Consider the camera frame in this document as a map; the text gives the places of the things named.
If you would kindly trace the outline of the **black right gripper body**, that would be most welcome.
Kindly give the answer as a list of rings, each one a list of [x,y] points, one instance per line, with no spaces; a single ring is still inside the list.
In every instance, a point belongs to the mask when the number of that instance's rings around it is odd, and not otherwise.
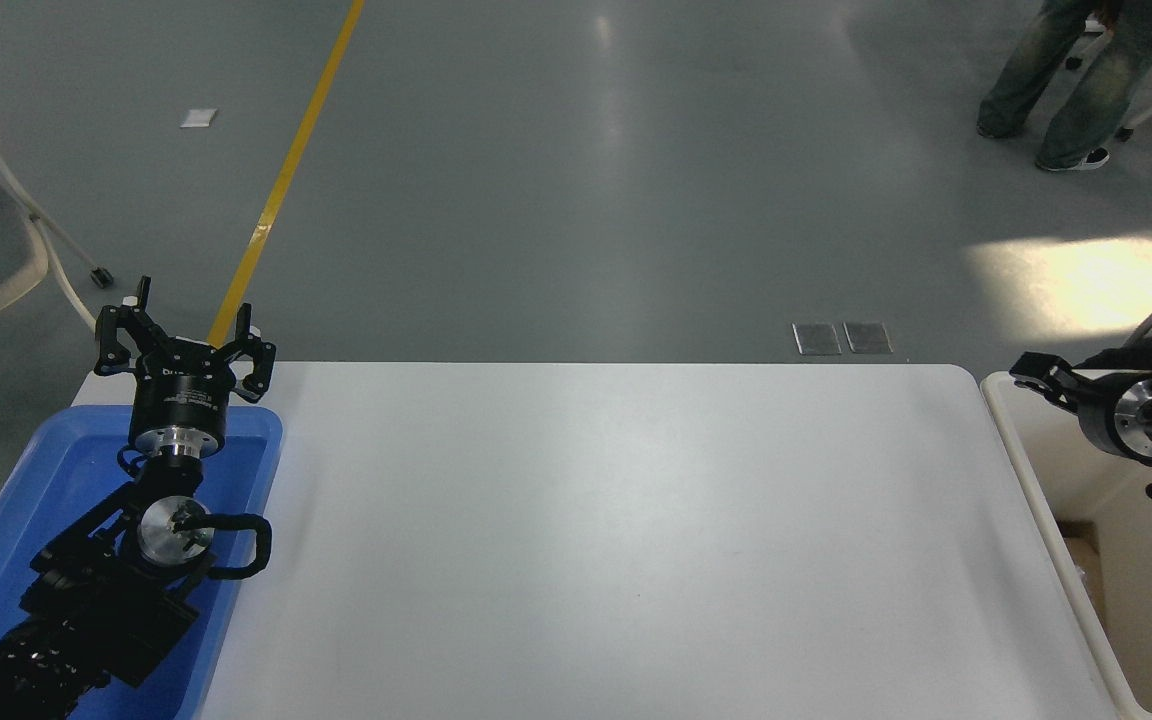
[[[1126,400],[1142,379],[1140,372],[1111,372],[1089,384],[1087,396],[1079,400],[1078,420],[1094,447],[1121,457],[1143,458],[1134,446],[1139,430],[1139,404]]]

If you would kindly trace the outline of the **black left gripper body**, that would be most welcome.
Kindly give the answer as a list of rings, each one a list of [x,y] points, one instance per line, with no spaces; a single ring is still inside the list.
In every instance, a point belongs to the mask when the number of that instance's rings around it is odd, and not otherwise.
[[[185,342],[143,348],[134,374],[129,435],[184,427],[223,437],[236,376],[209,346]]]

